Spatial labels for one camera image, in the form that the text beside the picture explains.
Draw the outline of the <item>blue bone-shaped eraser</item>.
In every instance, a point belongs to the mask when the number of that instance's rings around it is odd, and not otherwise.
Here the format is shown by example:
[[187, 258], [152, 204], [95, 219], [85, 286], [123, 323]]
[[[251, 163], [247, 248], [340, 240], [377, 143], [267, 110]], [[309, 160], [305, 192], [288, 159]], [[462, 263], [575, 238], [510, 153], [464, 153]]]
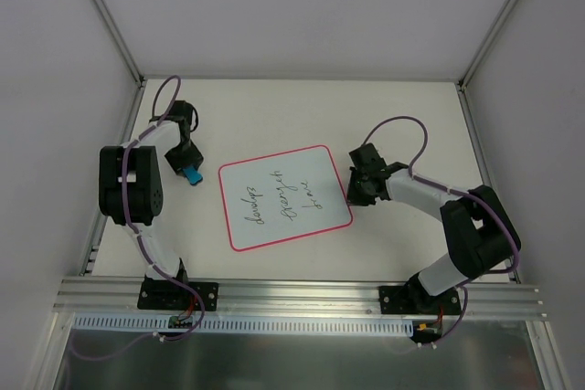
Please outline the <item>blue bone-shaped eraser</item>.
[[182, 170], [186, 180], [193, 186], [200, 184], [203, 181], [202, 174], [198, 171], [198, 169], [192, 165], [185, 167]]

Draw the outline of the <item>pink framed whiteboard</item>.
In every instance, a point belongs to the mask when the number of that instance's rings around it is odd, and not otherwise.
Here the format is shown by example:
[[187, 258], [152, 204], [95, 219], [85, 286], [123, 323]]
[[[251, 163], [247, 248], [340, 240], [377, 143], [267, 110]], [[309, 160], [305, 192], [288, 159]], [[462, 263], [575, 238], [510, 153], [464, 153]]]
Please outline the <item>pink framed whiteboard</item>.
[[229, 244], [245, 252], [349, 227], [330, 149], [322, 144], [274, 153], [218, 169]]

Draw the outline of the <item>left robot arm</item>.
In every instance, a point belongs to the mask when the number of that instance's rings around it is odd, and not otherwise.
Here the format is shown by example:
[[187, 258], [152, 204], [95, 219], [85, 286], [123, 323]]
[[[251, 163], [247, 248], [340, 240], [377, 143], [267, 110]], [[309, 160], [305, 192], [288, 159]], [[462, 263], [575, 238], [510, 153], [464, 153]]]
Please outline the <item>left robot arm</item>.
[[171, 309], [187, 304], [190, 287], [182, 259], [156, 227], [164, 206], [160, 167], [168, 165], [193, 186], [203, 181], [204, 157], [191, 140], [197, 126], [197, 110], [180, 100], [166, 116], [154, 116], [136, 140], [100, 151], [101, 213], [131, 237], [145, 262], [145, 278], [162, 281], [158, 297]]

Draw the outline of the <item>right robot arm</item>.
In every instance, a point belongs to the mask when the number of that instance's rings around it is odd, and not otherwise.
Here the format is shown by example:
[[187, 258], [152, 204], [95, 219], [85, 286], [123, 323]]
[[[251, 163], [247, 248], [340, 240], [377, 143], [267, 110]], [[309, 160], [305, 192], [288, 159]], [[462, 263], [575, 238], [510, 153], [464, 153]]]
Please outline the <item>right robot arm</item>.
[[383, 313], [436, 313], [457, 287], [508, 258], [517, 261], [521, 241], [493, 188], [480, 185], [464, 191], [425, 179], [404, 163], [386, 163], [371, 143], [349, 157], [348, 204], [373, 206], [380, 200], [418, 209], [441, 222], [447, 245], [445, 255], [395, 292], [379, 289]]

